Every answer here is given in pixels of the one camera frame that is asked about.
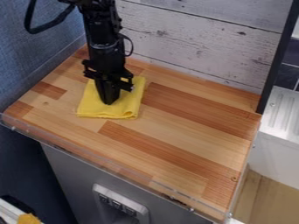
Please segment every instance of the screw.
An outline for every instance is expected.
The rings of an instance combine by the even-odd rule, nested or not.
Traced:
[[[237,181],[238,181],[238,179],[237,179],[236,177],[232,177],[231,180],[232,180],[233,182],[237,182]]]

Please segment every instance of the wooden table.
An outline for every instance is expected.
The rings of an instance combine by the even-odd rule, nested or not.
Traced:
[[[39,138],[224,220],[260,122],[254,113],[259,96],[128,59],[127,68],[147,79],[139,117],[79,118],[84,58],[86,48],[4,113],[35,127],[31,133]],[[24,129],[13,119],[6,122]]]

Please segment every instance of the yellow cloth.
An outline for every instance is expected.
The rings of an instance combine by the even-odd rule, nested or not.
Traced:
[[[31,213],[25,213],[18,216],[17,224],[40,224],[37,217]]]
[[[89,80],[77,109],[77,116],[116,119],[137,118],[141,99],[143,98],[145,78],[141,76],[134,77],[133,84],[135,84],[135,89],[132,92],[122,90],[118,100],[112,105],[106,105],[98,95],[94,80]]]

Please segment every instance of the wood plank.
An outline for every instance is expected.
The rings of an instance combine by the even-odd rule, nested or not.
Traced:
[[[249,223],[298,223],[299,191],[262,177]]]
[[[239,110],[233,112],[224,105],[224,108],[217,104],[209,105],[208,101],[202,101],[197,96],[156,83],[149,85],[144,94],[143,103],[247,140],[253,139],[258,122],[236,116],[240,116]]]
[[[145,105],[140,113],[142,120],[113,122],[236,171],[241,169],[239,161],[246,156],[249,141]]]
[[[251,213],[254,209],[254,201],[258,194],[261,175],[255,171],[249,171],[245,183],[240,192],[236,207],[233,211],[234,219],[250,223]]]
[[[5,112],[12,116],[5,122],[223,221],[259,124],[259,96],[129,59],[128,69],[148,79],[138,119],[79,118],[84,52],[22,96]]]
[[[5,114],[15,118],[22,118],[27,113],[29,113],[29,111],[31,111],[32,109],[33,109],[32,105],[29,105],[22,101],[15,101],[5,110]]]
[[[118,5],[137,54],[263,87],[280,34],[135,3]]]
[[[40,81],[31,90],[39,94],[49,96],[54,100],[58,100],[66,92],[65,89],[62,89],[60,87],[55,87],[43,81]]]
[[[292,1],[280,0],[126,0],[159,8],[214,18],[263,30],[282,32]]]
[[[76,151],[76,153],[82,157],[85,157],[83,149],[88,149],[94,155],[109,159],[120,167],[128,168],[127,165],[129,165],[138,171],[148,173],[150,176],[156,176],[160,179],[167,177],[167,181],[162,184],[166,186],[171,184],[176,186],[179,191],[190,193],[193,196],[200,196],[205,189],[206,180],[204,178],[167,163],[160,158],[152,157],[123,143],[60,119],[58,115],[51,115],[34,108],[24,119],[31,125],[38,127],[43,123],[43,127],[47,127],[46,131],[55,133],[55,135],[66,139],[67,142],[75,143],[75,145],[81,147],[82,150]]]

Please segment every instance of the whitewashed wood panel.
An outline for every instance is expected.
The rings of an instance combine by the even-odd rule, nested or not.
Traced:
[[[296,26],[294,28],[292,37],[295,39],[299,39],[299,19],[297,20]]]
[[[127,0],[282,32],[293,0]]]
[[[263,88],[280,34],[136,3],[118,6],[137,54]]]
[[[231,81],[231,80],[225,80],[225,79],[222,79],[222,78],[219,78],[219,77],[216,77],[216,76],[211,76],[209,74],[200,73],[200,72],[191,70],[191,69],[186,68],[186,67],[173,65],[173,64],[170,64],[168,62],[164,62],[164,61],[157,60],[157,59],[150,59],[148,57],[145,57],[145,56],[142,56],[142,55],[136,54],[136,53],[134,53],[132,55],[132,57],[135,58],[135,59],[138,59],[138,60],[146,61],[146,62],[155,64],[155,65],[161,66],[161,67],[168,67],[170,69],[173,69],[173,70],[185,73],[185,74],[194,75],[194,76],[197,76],[197,77],[202,78],[202,79],[218,82],[220,84],[224,84],[224,85],[229,86],[229,87],[243,89],[243,90],[246,90],[248,92],[256,93],[258,95],[261,94],[261,89],[258,88],[258,87],[251,87],[251,86],[239,83],[239,82],[235,82],[235,81]]]

